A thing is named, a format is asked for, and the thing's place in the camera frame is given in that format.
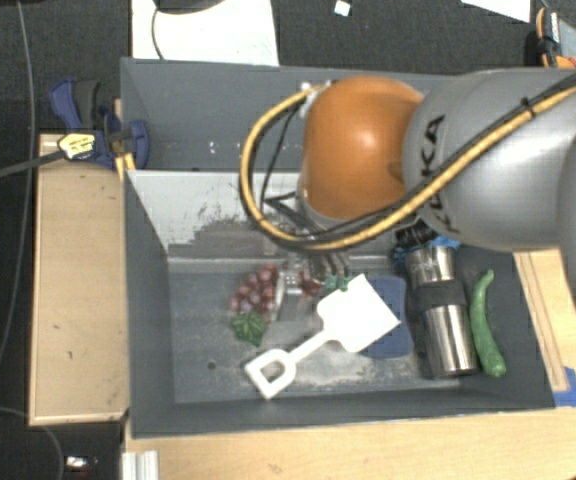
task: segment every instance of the gray robot arm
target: gray robot arm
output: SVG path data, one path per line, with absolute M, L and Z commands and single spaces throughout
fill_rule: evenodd
M 430 93 L 404 142 L 416 185 L 475 132 L 570 71 L 473 73 Z M 419 210 L 438 233 L 489 249 L 559 246 L 576 303 L 576 94 L 488 151 Z

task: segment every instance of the wooden board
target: wooden board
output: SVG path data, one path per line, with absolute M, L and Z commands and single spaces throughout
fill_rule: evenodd
M 58 136 L 41 137 L 41 154 Z M 121 184 L 65 160 L 39 169 L 31 425 L 119 419 L 128 408 Z

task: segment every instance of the wooden table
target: wooden table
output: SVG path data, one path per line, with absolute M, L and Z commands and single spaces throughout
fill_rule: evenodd
M 42 153 L 54 150 L 42 137 Z M 117 175 L 60 161 L 39 170 L 31 425 L 120 419 L 128 408 L 122 198 Z M 556 390 L 576 371 L 576 311 L 556 250 L 517 255 Z M 160 478 L 568 479 L 576 408 L 335 428 L 149 440 Z

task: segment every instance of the blue sponge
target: blue sponge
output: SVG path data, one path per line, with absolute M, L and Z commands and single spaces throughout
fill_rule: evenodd
M 368 282 L 401 324 L 361 353 L 373 359 L 407 356 L 413 350 L 413 343 L 406 323 L 406 282 L 396 276 L 368 278 Z

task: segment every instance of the gray bin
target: gray bin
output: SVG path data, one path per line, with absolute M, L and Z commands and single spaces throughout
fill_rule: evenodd
M 268 256 L 237 200 L 238 144 L 269 106 L 302 81 L 357 71 L 122 61 L 124 120 L 145 119 L 149 169 L 126 177 L 130 414 L 135 437 L 240 432 L 554 407 L 540 348 L 511 255 L 463 247 L 456 273 L 466 291 L 488 268 L 491 327 L 508 365 L 501 379 L 430 380 L 415 354 L 370 359 L 329 344 L 295 383 L 265 401 L 241 366 L 267 348 L 291 348 L 316 317 L 275 322 L 259 349 L 228 327 L 228 296 Z M 383 74 L 421 92 L 442 77 Z M 287 137 L 277 192 L 296 180 L 303 130 Z M 268 135 L 272 143 L 277 130 Z M 269 158 L 262 147 L 258 166 Z M 358 250 L 353 266 L 391 272 L 388 237 Z

